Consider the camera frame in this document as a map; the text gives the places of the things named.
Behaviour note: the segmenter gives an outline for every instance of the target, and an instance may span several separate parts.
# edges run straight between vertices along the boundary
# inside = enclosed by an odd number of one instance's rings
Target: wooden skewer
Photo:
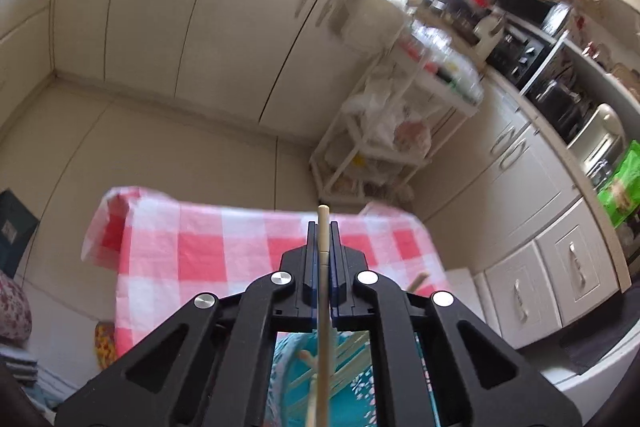
[[[418,275],[415,276],[415,279],[411,281],[411,284],[406,287],[406,290],[409,293],[414,293],[420,286],[422,286],[422,283],[427,279],[428,276],[429,274],[427,272],[418,273]]]
[[[316,375],[313,375],[309,383],[309,401],[306,404],[305,427],[316,427],[316,402],[318,401],[318,383],[316,380]]]
[[[316,425],[329,426],[329,397],[332,349],[332,326],[329,312],[329,207],[318,206],[318,381],[316,383]]]

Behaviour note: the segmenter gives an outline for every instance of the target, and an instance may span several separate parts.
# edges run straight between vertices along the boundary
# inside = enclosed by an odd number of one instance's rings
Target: cushion
[[[31,309],[24,291],[0,272],[0,337],[25,341],[31,334]]]

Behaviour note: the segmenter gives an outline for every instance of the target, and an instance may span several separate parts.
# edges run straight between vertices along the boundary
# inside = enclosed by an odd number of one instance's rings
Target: plastic bag
[[[353,141],[351,141],[348,134],[338,134],[327,147],[324,153],[324,161],[330,167],[337,169],[351,150],[353,150]],[[356,154],[346,166],[343,174],[351,180],[359,180],[380,186],[393,181],[401,171],[401,165]]]
[[[431,148],[431,128],[427,119],[440,108],[433,102],[420,103],[419,97],[408,96],[388,107],[395,80],[376,78],[367,83],[362,93],[349,98],[342,111],[360,117],[369,141],[391,150],[415,152],[426,156]],[[380,118],[381,111],[385,116]]]
[[[640,144],[633,140],[613,177],[598,192],[614,227],[618,227],[640,205]]]

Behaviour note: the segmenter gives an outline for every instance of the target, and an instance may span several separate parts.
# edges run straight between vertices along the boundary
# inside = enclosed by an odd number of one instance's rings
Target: white shelving unit
[[[367,68],[367,71],[362,75],[354,87],[351,93],[352,95],[359,92],[364,87],[373,69],[377,66],[381,58],[382,54],[377,55],[372,59],[369,68]],[[404,49],[395,45],[389,52],[388,58],[395,63],[396,67],[406,73],[406,77],[404,81],[400,82],[396,87],[385,107],[380,111],[378,117],[371,122],[369,128],[362,129],[354,116],[345,114],[342,111],[338,112],[338,115],[336,115],[329,126],[329,129],[327,129],[326,133],[320,140],[318,147],[311,155],[309,163],[316,183],[316,189],[318,190],[318,196],[321,201],[329,204],[366,204],[369,203],[369,201],[379,199],[365,194],[364,183],[362,181],[356,182],[355,193],[353,194],[342,194],[333,190],[335,182],[338,181],[338,178],[343,174],[345,169],[358,154],[366,158],[385,160],[407,167],[408,172],[406,171],[407,169],[405,169],[401,173],[401,176],[399,176],[399,182],[396,185],[396,190],[405,185],[420,168],[430,162],[431,158],[429,155],[424,156],[420,153],[411,151],[399,152],[373,143],[370,140],[373,130],[377,128],[378,124],[386,117],[389,110],[391,110],[391,108],[393,108],[396,103],[402,99],[404,94],[414,83],[416,83],[421,90],[430,93],[437,97],[437,99],[442,100],[445,104],[450,105],[456,111],[459,111],[460,114],[465,117],[460,120],[460,124],[462,124],[466,118],[475,115],[478,111],[478,106],[467,102],[454,90],[452,86],[433,73],[424,69],[428,62],[427,57],[423,57],[420,61],[416,61],[411,58]],[[338,132],[341,132],[343,129],[346,129],[351,137],[351,140],[353,141],[353,148],[335,171],[329,174],[322,172],[323,169],[320,167],[319,159],[326,151],[331,139],[337,136]]]

